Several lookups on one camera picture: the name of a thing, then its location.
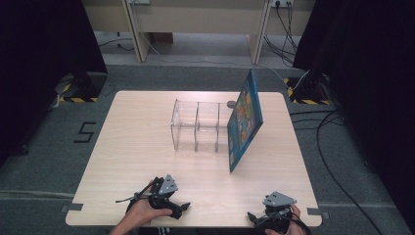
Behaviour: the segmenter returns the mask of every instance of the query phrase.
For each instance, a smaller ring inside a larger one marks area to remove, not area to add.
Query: desk leg
[[[257,64],[259,61],[260,51],[262,49],[262,38],[265,35],[266,26],[268,24],[269,11],[271,10],[272,0],[263,1],[263,10],[261,21],[258,28],[258,34],[247,35],[248,44],[251,52],[251,61],[253,64]]]
[[[134,50],[137,56],[137,60],[139,63],[143,63],[146,61],[148,51],[150,48],[149,44],[145,40],[148,40],[150,42],[150,35],[149,33],[140,33],[139,25],[136,19],[134,18],[134,12],[128,0],[121,0],[121,2],[124,8],[125,16],[127,17],[128,27],[131,32],[131,37],[134,43]]]

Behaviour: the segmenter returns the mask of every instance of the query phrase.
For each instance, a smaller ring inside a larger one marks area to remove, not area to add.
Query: yellow black hazard tape
[[[61,97],[60,102],[75,102],[75,103],[82,103],[82,102],[97,102],[98,98],[79,98],[79,97]]]
[[[320,89],[320,92],[310,94],[304,94],[302,92],[296,92],[297,84],[299,82],[297,77],[288,77],[284,79],[284,82],[287,84],[287,92],[290,97],[290,101],[295,104],[307,104],[307,105],[329,105],[329,101],[326,98],[324,90]]]
[[[98,97],[77,97],[76,92],[73,92],[76,87],[72,86],[72,83],[67,84],[62,91],[60,102],[74,102],[74,103],[85,103],[85,102],[97,102]]]

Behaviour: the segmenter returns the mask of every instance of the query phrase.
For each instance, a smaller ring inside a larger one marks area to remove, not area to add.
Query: book
[[[250,70],[229,118],[229,169],[232,172],[263,124],[254,71]]]

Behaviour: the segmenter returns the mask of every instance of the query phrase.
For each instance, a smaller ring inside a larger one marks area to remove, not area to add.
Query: wooden desk
[[[265,195],[276,190],[297,199],[301,219],[317,203],[290,116],[280,93],[259,93],[264,124],[230,173],[227,154],[173,148],[170,119],[175,99],[226,103],[237,92],[120,91],[116,94],[88,166],[73,198],[81,211],[69,211],[69,225],[115,225],[128,202],[155,176],[170,173],[179,190],[176,204],[191,202],[176,220],[161,217],[152,226],[252,227],[247,212],[263,215]]]
[[[94,31],[131,32],[137,61],[143,62],[125,0],[82,0],[82,3]]]
[[[189,32],[245,34],[255,64],[269,0],[151,0],[150,5],[125,5],[143,62],[150,48],[150,40],[144,38],[147,32]]]

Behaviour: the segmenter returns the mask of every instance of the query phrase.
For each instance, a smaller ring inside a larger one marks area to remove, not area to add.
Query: gray carpet floor
[[[96,103],[64,102],[39,124],[27,143],[28,154],[9,158],[0,168],[0,234],[102,234],[102,227],[70,227],[65,207],[71,202],[119,90],[239,91],[248,69],[208,67],[108,66],[109,77]],[[282,77],[301,70],[278,70]],[[257,69],[259,91],[284,94],[289,112],[330,111],[338,106],[290,102],[285,84],[272,70]],[[322,126],[319,155],[316,127],[327,113],[292,115],[310,181],[323,212],[313,234],[378,234],[368,218],[336,184],[328,169],[383,234],[411,234],[382,181],[366,165],[358,142],[341,113]],[[94,132],[89,143],[78,131]]]

